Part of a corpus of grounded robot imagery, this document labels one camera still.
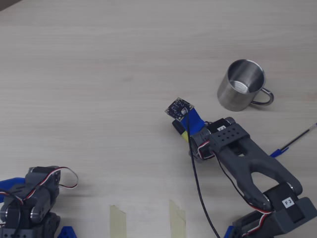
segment blue bracket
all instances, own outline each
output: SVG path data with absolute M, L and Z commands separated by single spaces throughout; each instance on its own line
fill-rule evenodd
M 224 235 L 224 238 L 228 238 L 228 237 L 229 237 L 229 235 L 230 235 L 232 229 L 233 229 L 233 226 L 229 226 L 229 227 L 228 227 L 228 230 L 227 230 L 226 234 Z
M 58 238 L 77 238 L 75 231 L 72 227 L 63 227 Z
M 4 181 L 0 181 L 0 188 L 4 190 L 10 190 L 16 183 L 25 183 L 25 178 L 11 178 Z M 4 196 L 0 195 L 0 203 L 4 200 Z

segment masking tape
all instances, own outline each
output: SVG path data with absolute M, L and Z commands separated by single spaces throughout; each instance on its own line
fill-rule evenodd
M 127 238 L 126 214 L 116 206 L 110 206 L 110 237 Z
M 172 200 L 169 201 L 171 238 L 186 238 L 186 214 Z

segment blue plastic part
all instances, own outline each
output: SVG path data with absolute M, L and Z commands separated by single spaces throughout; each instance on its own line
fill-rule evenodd
M 229 227 L 228 227 L 227 232 L 226 232 L 226 234 L 224 235 L 224 238 L 228 238 L 228 237 L 229 237 L 229 235 L 230 235 L 232 229 L 233 229 L 233 226 L 229 226 Z
M 184 117 L 181 121 L 183 127 L 187 130 L 187 117 L 189 117 L 189 126 L 190 126 L 190 134 L 196 134 L 199 132 L 204 126 L 205 122 L 200 118 L 195 108 L 193 108 L 188 115 Z
M 11 178 L 4 181 L 0 181 L 0 188 L 4 190 L 10 190 L 16 183 L 25 183 L 24 178 Z M 4 200 L 4 196 L 0 195 L 0 203 Z
M 280 149 L 275 150 L 270 156 L 273 158 L 276 158 L 277 156 L 280 156 L 283 154 L 285 151 L 287 151 L 289 147 L 287 147 L 285 150 L 281 151 Z
M 58 235 L 58 238 L 77 238 L 72 227 L 63 227 Z

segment circuit board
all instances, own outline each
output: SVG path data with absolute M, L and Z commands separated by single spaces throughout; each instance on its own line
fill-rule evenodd
M 184 109 L 187 109 L 188 111 L 192 110 L 194 108 L 193 105 L 186 102 L 185 100 L 181 98 L 177 98 L 166 110 L 165 112 L 170 115 L 172 118 L 181 121 L 184 119 Z

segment robotic arm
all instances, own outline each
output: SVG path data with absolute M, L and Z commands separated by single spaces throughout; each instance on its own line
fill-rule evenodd
M 242 193 L 237 191 L 255 209 L 233 222 L 226 238 L 273 238 L 317 216 L 309 198 L 298 198 L 303 192 L 300 182 L 267 155 L 233 118 L 204 122 L 194 106 L 181 98 L 165 112 L 175 119 L 173 126 L 185 139 L 190 127 L 190 144 L 196 162 L 216 157 L 220 166 L 223 164 L 236 179 Z M 276 180 L 279 185 L 262 193 L 253 183 L 254 172 Z
M 9 190 L 11 194 L 23 198 L 23 204 L 18 206 L 13 198 L 4 198 L 0 218 L 5 222 L 5 226 L 0 228 L 0 238 L 13 237 L 16 229 L 19 238 L 54 237 L 60 217 L 50 210 L 59 195 L 58 186 L 62 168 L 57 166 L 30 168 L 25 176 L 25 183 L 16 183 Z

